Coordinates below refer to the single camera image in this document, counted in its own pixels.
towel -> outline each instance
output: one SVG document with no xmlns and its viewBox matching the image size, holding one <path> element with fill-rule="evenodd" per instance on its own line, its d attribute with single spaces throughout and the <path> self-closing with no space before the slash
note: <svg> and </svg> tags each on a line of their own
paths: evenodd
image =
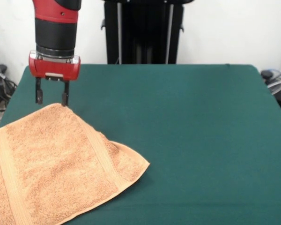
<svg viewBox="0 0 281 225">
<path fill-rule="evenodd" d="M 0 225 L 60 225 L 119 195 L 149 162 L 52 104 L 0 128 Z"/>
</svg>

black metal stand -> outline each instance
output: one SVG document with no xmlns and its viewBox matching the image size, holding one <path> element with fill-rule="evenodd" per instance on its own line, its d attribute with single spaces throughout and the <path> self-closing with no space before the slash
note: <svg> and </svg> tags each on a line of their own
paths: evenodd
<svg viewBox="0 0 281 225">
<path fill-rule="evenodd" d="M 182 4 L 191 1 L 105 0 L 108 64 L 175 64 Z"/>
</svg>

table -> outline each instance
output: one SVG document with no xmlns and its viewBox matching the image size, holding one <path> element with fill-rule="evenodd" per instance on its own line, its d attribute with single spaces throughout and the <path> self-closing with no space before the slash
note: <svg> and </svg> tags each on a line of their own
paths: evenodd
<svg viewBox="0 0 281 225">
<path fill-rule="evenodd" d="M 26 69 L 1 126 L 41 108 L 34 88 Z M 253 66 L 82 65 L 69 104 L 151 163 L 69 225 L 281 225 L 281 110 Z"/>
</svg>

